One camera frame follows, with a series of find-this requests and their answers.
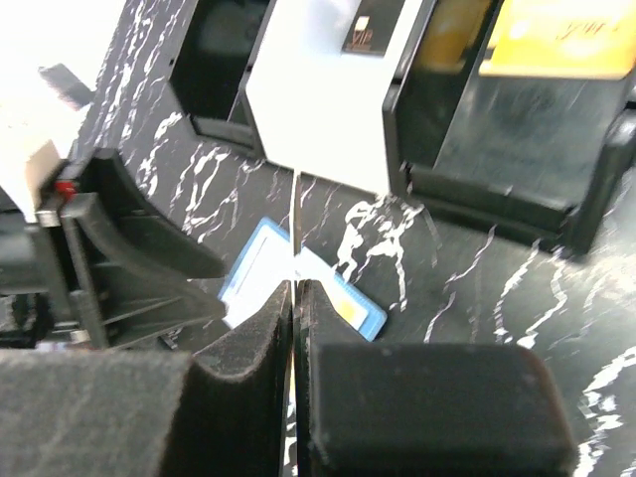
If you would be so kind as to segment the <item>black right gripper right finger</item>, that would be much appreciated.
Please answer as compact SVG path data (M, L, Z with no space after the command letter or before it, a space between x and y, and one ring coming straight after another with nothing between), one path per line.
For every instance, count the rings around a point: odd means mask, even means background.
M372 343L323 285L293 313L302 476L569 476L578 456L544 362L510 345Z

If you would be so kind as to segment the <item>blue card holder wallet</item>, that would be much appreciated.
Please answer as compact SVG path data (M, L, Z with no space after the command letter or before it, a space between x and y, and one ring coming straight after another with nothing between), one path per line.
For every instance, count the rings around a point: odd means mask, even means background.
M289 234L269 218L261 219L222 286L219 299L227 308L224 323L234 329L254 315L291 271L299 280L320 281L334 309L366 340L378 336L387 312L309 248L292 259Z

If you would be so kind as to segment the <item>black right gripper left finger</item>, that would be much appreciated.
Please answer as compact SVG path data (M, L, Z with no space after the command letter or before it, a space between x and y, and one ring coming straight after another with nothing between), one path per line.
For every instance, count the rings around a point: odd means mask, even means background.
M290 285L206 353L1 354L5 476L277 476Z

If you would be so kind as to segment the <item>gold card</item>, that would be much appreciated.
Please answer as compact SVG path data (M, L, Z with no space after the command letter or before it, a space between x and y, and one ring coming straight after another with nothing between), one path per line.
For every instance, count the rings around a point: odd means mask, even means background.
M301 172L297 169L293 171L292 177L292 196L291 196L291 209L289 216L289 235L290 243L292 246L292 258L291 258L291 279L292 279L292 301L296 301L298 279L297 279L297 255L301 251L302 247L302 233L301 233L301 193L302 193L302 181Z

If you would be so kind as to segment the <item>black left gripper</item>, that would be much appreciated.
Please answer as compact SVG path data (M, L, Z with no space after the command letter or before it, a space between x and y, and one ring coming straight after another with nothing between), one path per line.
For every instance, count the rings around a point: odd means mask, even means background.
M55 167L24 197L1 188L3 348L129 348L220 320L225 305L198 282L225 274L147 200L115 149Z

